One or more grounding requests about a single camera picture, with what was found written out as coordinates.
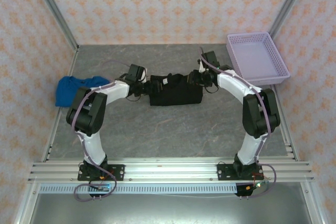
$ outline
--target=plastic tray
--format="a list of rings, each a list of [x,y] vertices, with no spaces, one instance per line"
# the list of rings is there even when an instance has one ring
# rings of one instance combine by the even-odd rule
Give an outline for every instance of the plastic tray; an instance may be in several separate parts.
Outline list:
[[[290,77],[268,33],[230,34],[226,48],[236,73],[256,86],[282,83]]]

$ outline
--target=gray floor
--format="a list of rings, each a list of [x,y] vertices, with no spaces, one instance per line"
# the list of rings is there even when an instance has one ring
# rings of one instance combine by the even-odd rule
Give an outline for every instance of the gray floor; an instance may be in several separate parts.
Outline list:
[[[124,65],[107,62],[117,59],[148,69],[148,75],[188,74],[198,69],[199,45],[106,45],[81,46],[73,75],[90,78],[101,75],[117,78],[128,71]],[[224,44],[202,45],[215,51],[221,64],[231,65]],[[72,134],[61,110],[51,158],[82,158],[77,137]],[[155,107],[149,98],[138,102],[118,100],[107,107],[100,131],[109,157],[212,157],[234,156],[244,139],[242,105],[229,92],[204,92],[201,104]],[[277,128],[261,151],[263,156],[283,156],[286,149]]]
[[[249,200],[218,194],[115,194],[82,203],[71,194],[43,194],[36,206],[31,224],[311,223],[300,183],[277,183],[270,193]]]

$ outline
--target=lavender plastic basket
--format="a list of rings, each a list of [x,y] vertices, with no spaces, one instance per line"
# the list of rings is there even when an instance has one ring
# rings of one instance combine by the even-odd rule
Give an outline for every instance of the lavender plastic basket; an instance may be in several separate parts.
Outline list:
[[[236,73],[253,85],[279,84],[290,77],[268,33],[230,34],[227,38]]]

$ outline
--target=marble-patterned surface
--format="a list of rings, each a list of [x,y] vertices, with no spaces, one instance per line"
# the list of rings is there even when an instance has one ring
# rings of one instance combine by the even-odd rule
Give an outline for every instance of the marble-patterned surface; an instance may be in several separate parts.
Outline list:
[[[202,46],[204,51],[215,51],[221,64],[231,65],[225,44]],[[112,79],[128,71],[109,59],[144,66],[148,75],[188,74],[198,69],[197,49],[198,45],[81,46],[73,75]],[[79,140],[65,121],[67,111],[61,110],[51,158],[83,157]],[[234,156],[245,135],[241,120],[242,105],[223,89],[215,94],[204,91],[201,104],[183,106],[150,106],[144,96],[138,102],[121,99],[109,104],[100,134],[109,157]],[[286,155],[279,128],[261,155]]]

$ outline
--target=patterned wallpaper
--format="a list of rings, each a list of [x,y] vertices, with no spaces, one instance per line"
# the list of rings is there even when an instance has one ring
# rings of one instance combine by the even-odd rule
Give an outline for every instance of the patterned wallpaper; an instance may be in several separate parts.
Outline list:
[[[336,220],[336,0],[297,0],[275,42],[291,73],[279,89],[293,138]]]
[[[77,43],[223,43],[268,31],[285,0],[56,0]]]
[[[72,49],[44,0],[0,0],[0,223],[12,223],[55,117]]]

